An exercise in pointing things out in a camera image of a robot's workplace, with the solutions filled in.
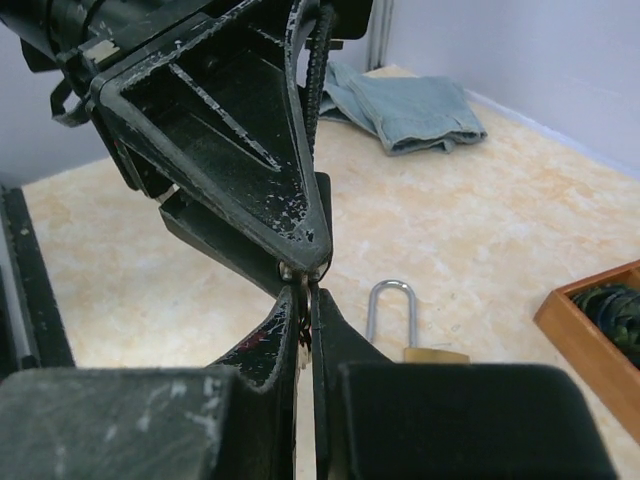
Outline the brass padlock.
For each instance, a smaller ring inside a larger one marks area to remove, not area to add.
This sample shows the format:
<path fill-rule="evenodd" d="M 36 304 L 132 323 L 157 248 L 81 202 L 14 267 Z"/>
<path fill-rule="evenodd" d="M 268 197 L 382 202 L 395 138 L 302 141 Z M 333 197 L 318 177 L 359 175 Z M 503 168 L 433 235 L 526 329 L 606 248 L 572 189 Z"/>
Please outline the brass padlock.
<path fill-rule="evenodd" d="M 470 364 L 468 355 L 442 349 L 418 346 L 417 297 L 406 282 L 386 279 L 375 284 L 368 298 L 365 338 L 373 343 L 376 333 L 377 305 L 380 294 L 387 289 L 402 291 L 408 302 L 408 346 L 403 350 L 403 361 L 411 364 Z"/>

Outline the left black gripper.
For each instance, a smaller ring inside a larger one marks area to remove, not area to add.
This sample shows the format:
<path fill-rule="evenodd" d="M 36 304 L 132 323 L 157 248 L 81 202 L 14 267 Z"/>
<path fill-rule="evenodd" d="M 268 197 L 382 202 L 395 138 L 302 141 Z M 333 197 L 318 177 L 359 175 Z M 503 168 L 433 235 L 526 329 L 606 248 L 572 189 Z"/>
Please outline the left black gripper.
<path fill-rule="evenodd" d="M 175 183 L 295 270 L 332 250 L 297 59 L 312 1 L 22 1 L 34 72 L 59 70 L 61 124 L 92 122 L 127 185 Z"/>

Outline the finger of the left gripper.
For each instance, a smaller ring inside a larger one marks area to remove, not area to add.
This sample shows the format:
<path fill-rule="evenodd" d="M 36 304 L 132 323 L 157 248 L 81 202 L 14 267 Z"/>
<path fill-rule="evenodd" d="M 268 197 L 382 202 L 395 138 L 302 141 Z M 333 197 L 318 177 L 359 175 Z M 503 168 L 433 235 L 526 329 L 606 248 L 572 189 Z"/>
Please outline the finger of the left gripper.
<path fill-rule="evenodd" d="M 299 272 L 287 274 L 282 261 L 188 193 L 178 190 L 171 194 L 159 211 L 174 236 L 273 297 L 285 284 L 296 284 L 302 277 Z"/>

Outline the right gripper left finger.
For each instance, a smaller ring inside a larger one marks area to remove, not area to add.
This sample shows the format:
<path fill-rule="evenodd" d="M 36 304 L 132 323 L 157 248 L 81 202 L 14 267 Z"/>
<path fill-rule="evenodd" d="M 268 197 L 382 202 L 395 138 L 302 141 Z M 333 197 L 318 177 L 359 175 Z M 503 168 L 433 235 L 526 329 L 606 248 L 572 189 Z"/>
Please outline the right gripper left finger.
<path fill-rule="evenodd" d="M 298 297 L 202 368 L 24 370 L 1 385 L 5 479 L 283 479 L 294 473 Z"/>

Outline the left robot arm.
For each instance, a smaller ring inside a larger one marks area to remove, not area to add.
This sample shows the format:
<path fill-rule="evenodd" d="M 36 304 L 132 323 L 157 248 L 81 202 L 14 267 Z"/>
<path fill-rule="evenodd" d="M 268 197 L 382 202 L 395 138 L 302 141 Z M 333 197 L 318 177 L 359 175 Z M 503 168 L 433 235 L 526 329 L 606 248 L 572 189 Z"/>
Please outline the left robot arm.
<path fill-rule="evenodd" d="M 5 1 L 53 118 L 91 123 L 184 242 L 310 298 L 332 256 L 313 161 L 329 1 Z"/>

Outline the wooden compartment tray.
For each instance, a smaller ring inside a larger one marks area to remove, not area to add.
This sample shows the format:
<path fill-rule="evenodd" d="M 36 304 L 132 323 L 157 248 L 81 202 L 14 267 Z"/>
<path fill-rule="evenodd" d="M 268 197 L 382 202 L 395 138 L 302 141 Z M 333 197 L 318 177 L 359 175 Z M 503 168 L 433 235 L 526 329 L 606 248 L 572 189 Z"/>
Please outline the wooden compartment tray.
<path fill-rule="evenodd" d="M 571 300 L 606 283 L 639 286 L 639 262 L 552 290 L 534 322 L 634 440 L 639 439 L 639 370 Z"/>

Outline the blue folded cloth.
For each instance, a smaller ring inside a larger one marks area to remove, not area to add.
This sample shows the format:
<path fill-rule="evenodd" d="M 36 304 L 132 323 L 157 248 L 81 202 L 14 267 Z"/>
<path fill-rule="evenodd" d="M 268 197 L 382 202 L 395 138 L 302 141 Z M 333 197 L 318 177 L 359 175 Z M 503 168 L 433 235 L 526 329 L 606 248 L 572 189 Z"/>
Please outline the blue folded cloth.
<path fill-rule="evenodd" d="M 320 117 L 377 137 L 389 156 L 429 149 L 449 153 L 487 137 L 464 90 L 448 77 L 375 77 L 333 61 Z"/>

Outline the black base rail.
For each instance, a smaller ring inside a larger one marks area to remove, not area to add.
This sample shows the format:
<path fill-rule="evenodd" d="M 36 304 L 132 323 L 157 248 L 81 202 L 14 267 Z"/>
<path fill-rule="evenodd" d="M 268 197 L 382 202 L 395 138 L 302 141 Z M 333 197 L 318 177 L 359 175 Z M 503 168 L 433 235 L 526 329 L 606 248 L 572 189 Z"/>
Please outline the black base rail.
<path fill-rule="evenodd" d="M 1 377 L 75 361 L 20 188 L 1 189 Z"/>

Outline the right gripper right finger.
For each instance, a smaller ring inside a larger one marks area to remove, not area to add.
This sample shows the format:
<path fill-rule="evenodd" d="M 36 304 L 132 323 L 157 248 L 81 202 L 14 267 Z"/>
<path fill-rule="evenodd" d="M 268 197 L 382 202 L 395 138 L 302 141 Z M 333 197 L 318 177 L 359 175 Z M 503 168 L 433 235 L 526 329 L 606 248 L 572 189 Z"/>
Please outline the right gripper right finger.
<path fill-rule="evenodd" d="M 388 359 L 329 291 L 311 307 L 320 479 L 613 479 L 580 389 L 541 364 Z"/>

